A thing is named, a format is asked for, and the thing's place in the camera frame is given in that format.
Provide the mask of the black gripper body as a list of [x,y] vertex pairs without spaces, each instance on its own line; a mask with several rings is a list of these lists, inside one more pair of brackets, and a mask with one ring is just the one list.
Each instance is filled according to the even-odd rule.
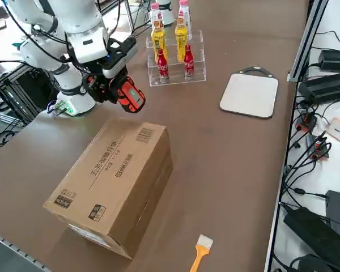
[[88,71],[83,76],[83,82],[88,82],[88,77],[99,76],[100,79],[105,79],[108,82],[114,80],[115,76],[110,73],[110,69],[114,68],[115,62],[112,59],[98,59],[96,61],[85,62],[83,67]]

